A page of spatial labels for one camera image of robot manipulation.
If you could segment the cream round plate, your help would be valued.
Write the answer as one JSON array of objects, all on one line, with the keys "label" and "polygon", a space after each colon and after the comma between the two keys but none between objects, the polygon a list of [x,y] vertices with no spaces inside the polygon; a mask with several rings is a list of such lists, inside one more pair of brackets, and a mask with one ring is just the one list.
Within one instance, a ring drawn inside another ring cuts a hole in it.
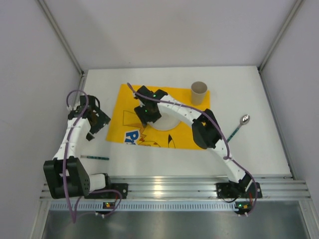
[{"label": "cream round plate", "polygon": [[161,117],[156,122],[149,122],[148,125],[159,131],[169,131],[180,124],[180,120],[167,113],[160,112]]}]

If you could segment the fork with teal handle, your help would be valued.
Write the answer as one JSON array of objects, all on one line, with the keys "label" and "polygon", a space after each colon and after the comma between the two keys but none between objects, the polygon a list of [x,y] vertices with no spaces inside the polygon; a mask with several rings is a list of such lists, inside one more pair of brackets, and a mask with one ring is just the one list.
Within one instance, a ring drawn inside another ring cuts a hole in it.
[{"label": "fork with teal handle", "polygon": [[96,159],[96,160],[109,160],[108,157],[91,156],[91,155],[81,155],[81,158]]}]

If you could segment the beige paper cup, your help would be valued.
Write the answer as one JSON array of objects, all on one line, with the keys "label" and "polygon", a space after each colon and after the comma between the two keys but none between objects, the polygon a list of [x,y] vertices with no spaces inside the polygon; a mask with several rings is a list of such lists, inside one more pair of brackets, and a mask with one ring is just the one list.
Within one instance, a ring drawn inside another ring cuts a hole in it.
[{"label": "beige paper cup", "polygon": [[200,105],[207,92],[207,85],[204,82],[197,81],[191,85],[191,103],[193,105]]}]

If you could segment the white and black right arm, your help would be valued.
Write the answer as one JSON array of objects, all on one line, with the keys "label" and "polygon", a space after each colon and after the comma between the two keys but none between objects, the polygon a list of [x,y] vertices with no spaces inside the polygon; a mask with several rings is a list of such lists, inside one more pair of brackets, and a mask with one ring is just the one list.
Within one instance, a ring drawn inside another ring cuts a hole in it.
[{"label": "white and black right arm", "polygon": [[202,111],[185,105],[163,90],[153,92],[142,86],[135,91],[130,84],[128,86],[134,98],[140,101],[135,113],[143,127],[157,122],[163,114],[178,119],[191,128],[193,141],[198,147],[219,156],[226,167],[230,184],[239,192],[245,193],[251,185],[257,186],[254,177],[232,157],[228,141],[210,109]]}]

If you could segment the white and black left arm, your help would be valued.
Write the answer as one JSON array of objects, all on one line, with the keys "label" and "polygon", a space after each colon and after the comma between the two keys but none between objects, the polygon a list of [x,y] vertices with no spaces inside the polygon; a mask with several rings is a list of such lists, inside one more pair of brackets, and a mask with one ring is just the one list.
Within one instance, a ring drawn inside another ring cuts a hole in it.
[{"label": "white and black left arm", "polygon": [[109,122],[110,118],[100,109],[95,96],[80,97],[80,104],[68,115],[67,130],[59,150],[43,165],[52,198],[65,198],[64,189],[68,190],[69,197],[86,197],[93,191],[107,188],[107,174],[90,175],[80,158],[86,143]]}]

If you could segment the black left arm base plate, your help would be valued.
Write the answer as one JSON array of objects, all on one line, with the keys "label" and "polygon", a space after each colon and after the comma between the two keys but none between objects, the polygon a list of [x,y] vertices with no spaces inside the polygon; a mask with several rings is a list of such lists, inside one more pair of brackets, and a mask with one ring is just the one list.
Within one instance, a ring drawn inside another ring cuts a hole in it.
[{"label": "black left arm base plate", "polygon": [[127,198],[129,185],[127,183],[111,183],[103,189],[91,192],[85,199],[119,199],[119,192],[123,199]]}]

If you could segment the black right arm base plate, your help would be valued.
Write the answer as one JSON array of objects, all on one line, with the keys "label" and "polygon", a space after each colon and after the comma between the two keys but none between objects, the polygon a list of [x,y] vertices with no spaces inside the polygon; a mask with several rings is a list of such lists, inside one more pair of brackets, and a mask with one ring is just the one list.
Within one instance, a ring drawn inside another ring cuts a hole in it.
[{"label": "black right arm base plate", "polygon": [[252,183],[248,189],[240,188],[237,184],[233,184],[230,182],[224,182],[224,183],[217,183],[216,186],[216,192],[217,192],[217,198],[218,199],[249,199],[250,197],[255,198],[262,198],[262,191],[260,188],[260,184],[256,183],[257,187],[255,187],[255,184]]}]

